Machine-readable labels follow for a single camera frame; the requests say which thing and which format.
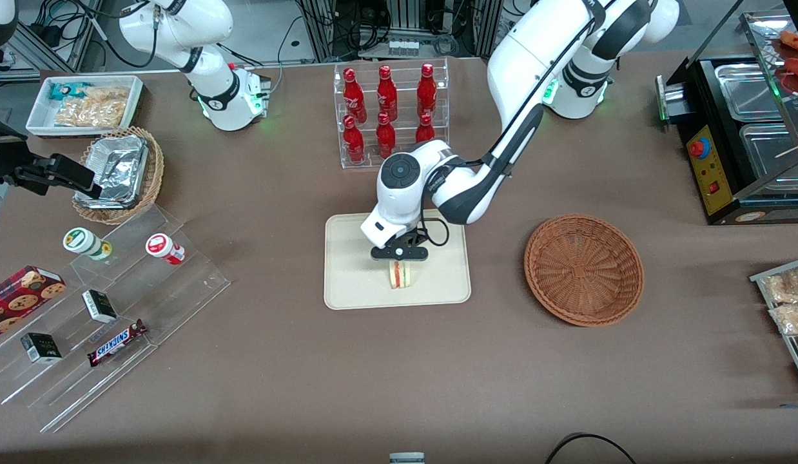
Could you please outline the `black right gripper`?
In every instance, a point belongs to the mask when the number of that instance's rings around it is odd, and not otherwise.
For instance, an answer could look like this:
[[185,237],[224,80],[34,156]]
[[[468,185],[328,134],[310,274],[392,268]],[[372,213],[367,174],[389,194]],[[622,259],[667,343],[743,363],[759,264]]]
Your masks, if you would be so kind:
[[[0,121],[0,184],[24,188],[45,195],[49,185],[44,179],[45,157],[30,151],[26,137]],[[98,199],[102,187],[93,181],[95,173],[60,153],[49,159],[50,185],[64,187]]]

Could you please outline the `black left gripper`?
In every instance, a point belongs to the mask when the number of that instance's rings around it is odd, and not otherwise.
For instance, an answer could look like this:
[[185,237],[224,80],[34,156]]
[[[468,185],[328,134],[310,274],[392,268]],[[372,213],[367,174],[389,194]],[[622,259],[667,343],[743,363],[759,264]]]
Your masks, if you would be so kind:
[[376,261],[423,262],[429,256],[428,249],[422,245],[426,241],[428,238],[425,235],[407,233],[394,238],[381,249],[372,247],[371,258]]

